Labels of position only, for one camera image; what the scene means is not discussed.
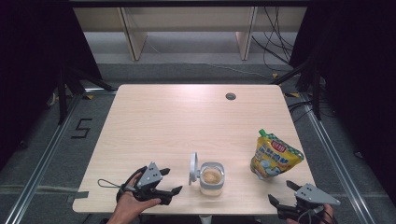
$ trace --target black wire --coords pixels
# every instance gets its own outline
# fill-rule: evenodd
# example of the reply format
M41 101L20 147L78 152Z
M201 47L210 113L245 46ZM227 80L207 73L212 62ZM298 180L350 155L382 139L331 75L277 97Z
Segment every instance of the black wire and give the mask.
M275 15L276 15L276 20L275 20L275 26L277 27L277 31L276 31L276 35L279 38L280 44L282 45L282 50L283 53L285 54L286 58L288 59L288 61L290 61L290 54L289 52L286 50L286 46L283 44L282 41L282 36L280 35L280 27L279 27L279 7L275 7Z
M309 212L309 210L306 210L304 213L302 213L298 219L297 219L297 223L300 223L300 219L304 216L308 215L309 217L309 223L311 223L311 213Z
M259 41L256 40L256 38L254 38L254 36L251 37L260 47L262 47L262 49L268 51L269 53L271 53L272 55L274 55L275 57L277 57L280 61L282 61L283 63L288 63L288 61L286 61L285 59L281 58L279 55L277 55L276 53L274 53L273 51L269 50L268 48L266 48L265 46L263 46L261 43L259 43Z
M311 112L312 109L309 109L308 111L306 111L305 113L303 113L299 118L297 118L296 120L293 121L293 123L296 123L297 121L299 121L304 115L306 115L307 113Z
M282 46L280 46L280 45L278 45L277 43L274 43L274 41L272 41L268 36L267 36L267 34L264 32L264 35L265 35L265 37L267 38L267 40L271 43L271 44L273 44L274 46L276 46L276 47L278 47L278 48L280 48L280 49L282 49L283 47Z
M276 69L276 68L272 68L270 65L268 65L268 63L267 63L267 61L265 61L265 51L267 51L268 50L268 42L267 42L267 44L265 45L265 47L262 47L263 49L264 49L264 54L262 55L262 60L264 61L264 64L265 64L265 66L267 67L267 68L269 68L269 69L272 69L272 70L274 70L274 71L279 71L279 72L289 72L290 70L284 70L284 69Z
M297 109L298 107L300 107L301 105L310 105L312 103L312 101L304 101L304 102L299 102L293 105L288 105L288 107L291 107L289 109L290 115L293 115L293 112L295 109Z
M330 221L331 221L331 223L333 224L332 216L330 216L330 214L329 214L326 210L324 211L324 213L325 213L328 217L330 217Z
M92 214L88 214L88 215L85 217L85 219L82 221L81 224L86 223L86 222L90 219L91 216L92 216Z
M100 184L100 181L105 181L105 182L107 182L108 184L110 184L110 185L112 185L112 186L101 185L101 184ZM119 185L113 184L113 183L111 183L110 181L105 180L105 179L98 179L97 183L98 183L98 185L99 185L100 187L102 187L102 188L109 188L109 189L115 189L115 188L118 188L118 189L119 189L119 188L120 188Z
M287 48L286 48L286 46L285 46L285 44L284 44L283 42L285 41L285 42L286 42L287 44L289 44L290 46L292 46L292 45L291 45L289 42L287 42L287 41L282 37L282 35L280 34L279 19L278 19L278 16L279 16L279 7L276 7L276 20L275 20L275 22L273 22L273 21L271 20L271 17L269 16L266 7L264 7L264 10L265 10L265 13L266 13L266 15L267 15L267 18L268 18L269 22L271 23L272 28L273 28L270 37L268 37L265 33L264 33L264 35L265 35L265 37L267 37L267 39L268 39L271 43L274 44L274 42L271 41L271 38L272 38L273 33L276 33L276 35L277 35L277 37L278 37L278 39L279 39L279 41L280 41L280 43L281 43L281 48L282 48L283 52L285 53L285 56L286 56L287 60L289 60L290 54L289 54L289 52L287 51Z

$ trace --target snack bag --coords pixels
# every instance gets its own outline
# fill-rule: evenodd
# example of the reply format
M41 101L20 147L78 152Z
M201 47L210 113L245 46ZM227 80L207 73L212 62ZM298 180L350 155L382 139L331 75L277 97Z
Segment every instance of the snack bag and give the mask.
M304 160L299 150L289 146L273 133L259 131L261 137L257 140L256 154L251 159L250 170L259 179L264 179L287 172Z

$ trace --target table top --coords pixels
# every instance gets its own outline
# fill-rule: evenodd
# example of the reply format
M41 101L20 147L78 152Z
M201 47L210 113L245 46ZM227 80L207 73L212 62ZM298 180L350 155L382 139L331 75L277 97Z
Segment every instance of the table top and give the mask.
M235 94L234 100L226 98L229 92ZM259 129L304 153L276 85L120 86L78 190L88 191L89 197L75 199L73 208L82 213L113 212L118 189L101 188L97 180L122 184L154 161L159 169L171 169L157 189L183 189L169 205L155 206L146 214L275 214L268 194L283 204L295 204L286 180L315 183L306 160L265 180L251 173ZM189 186L192 152L198 153L198 167L206 161L224 166L220 196L203 195L199 181Z

